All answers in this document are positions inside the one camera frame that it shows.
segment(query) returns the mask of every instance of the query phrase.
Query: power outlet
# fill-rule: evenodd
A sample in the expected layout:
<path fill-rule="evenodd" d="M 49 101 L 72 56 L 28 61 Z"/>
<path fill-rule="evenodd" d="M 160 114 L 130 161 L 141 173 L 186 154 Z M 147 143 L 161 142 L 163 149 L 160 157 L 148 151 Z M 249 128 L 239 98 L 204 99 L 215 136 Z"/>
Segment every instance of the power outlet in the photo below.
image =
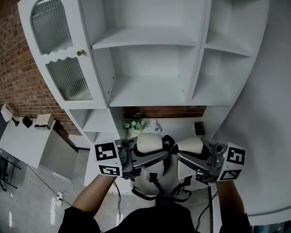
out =
<path fill-rule="evenodd" d="M 62 206 L 62 199 L 63 199 L 63 193 L 58 192 L 56 197 L 56 205 L 61 207 Z"/>

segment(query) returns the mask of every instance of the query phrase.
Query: red brick wall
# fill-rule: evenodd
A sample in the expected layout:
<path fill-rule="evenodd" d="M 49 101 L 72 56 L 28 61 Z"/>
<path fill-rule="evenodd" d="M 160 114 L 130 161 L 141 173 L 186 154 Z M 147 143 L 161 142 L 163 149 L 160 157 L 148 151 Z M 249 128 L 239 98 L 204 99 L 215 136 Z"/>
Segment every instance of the red brick wall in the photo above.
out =
<path fill-rule="evenodd" d="M 63 135 L 80 134 L 45 84 L 21 26 L 17 2 L 0 0 L 0 108 L 7 103 L 17 116 L 52 113 Z"/>
<path fill-rule="evenodd" d="M 206 106 L 152 106 L 123 107 L 124 118 L 132 118 L 137 112 L 142 118 L 202 117 Z"/>

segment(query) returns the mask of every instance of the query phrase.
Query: black sleeve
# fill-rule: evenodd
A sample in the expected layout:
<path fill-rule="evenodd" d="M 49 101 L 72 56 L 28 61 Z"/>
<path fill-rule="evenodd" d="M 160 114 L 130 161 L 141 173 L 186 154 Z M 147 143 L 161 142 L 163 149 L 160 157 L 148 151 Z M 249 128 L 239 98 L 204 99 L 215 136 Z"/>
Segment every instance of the black sleeve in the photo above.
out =
<path fill-rule="evenodd" d="M 58 233 L 82 232 L 100 233 L 96 220 L 86 212 L 70 207 L 65 209 L 63 223 Z"/>
<path fill-rule="evenodd" d="M 250 223 L 247 214 L 232 216 L 225 221 L 220 229 L 220 233 L 250 233 Z"/>

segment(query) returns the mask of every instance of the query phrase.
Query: brass door knob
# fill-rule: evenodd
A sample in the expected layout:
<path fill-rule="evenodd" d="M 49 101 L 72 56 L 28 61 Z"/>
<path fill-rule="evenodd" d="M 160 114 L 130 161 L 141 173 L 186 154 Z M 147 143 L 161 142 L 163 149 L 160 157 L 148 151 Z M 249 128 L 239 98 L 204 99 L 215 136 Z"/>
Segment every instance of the brass door knob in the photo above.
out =
<path fill-rule="evenodd" d="M 84 52 L 84 50 L 79 50 L 79 51 L 77 51 L 77 55 L 81 56 L 83 54 L 83 52 Z"/>

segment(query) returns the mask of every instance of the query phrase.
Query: tiled floor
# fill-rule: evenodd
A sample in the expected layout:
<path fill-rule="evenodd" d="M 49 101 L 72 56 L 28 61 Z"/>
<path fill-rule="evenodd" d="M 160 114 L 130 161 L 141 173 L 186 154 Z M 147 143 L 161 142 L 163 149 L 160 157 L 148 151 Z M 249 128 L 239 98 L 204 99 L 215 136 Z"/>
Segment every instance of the tiled floor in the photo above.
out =
<path fill-rule="evenodd" d="M 77 195 L 84 189 L 83 181 L 88 158 L 88 151 L 80 150 L 75 166 L 73 183 L 75 190 L 71 194 L 64 194 L 64 199 L 72 203 Z M 7 192 L 0 191 L 0 233 L 56 233 L 62 223 L 62 219 L 56 215 L 53 202 L 55 194 L 25 165 L 17 171 L 16 180 L 18 189 L 4 184 Z M 51 172 L 43 167 L 32 168 L 44 182 L 55 192 L 70 192 L 73 185 L 69 181 L 53 181 Z M 106 232 L 115 227 L 118 222 L 117 194 L 108 194 L 95 219 L 100 230 Z M 194 225 L 198 217 L 208 204 L 206 189 L 193 192 L 192 197 L 183 203 L 191 211 Z M 146 201 L 136 196 L 122 195 L 121 214 L 127 216 L 138 208 L 153 206 L 153 201 Z M 69 205 L 62 203 L 56 206 L 56 211 L 61 216 Z M 210 233 L 210 214 L 205 212 L 199 228 L 201 233 Z"/>

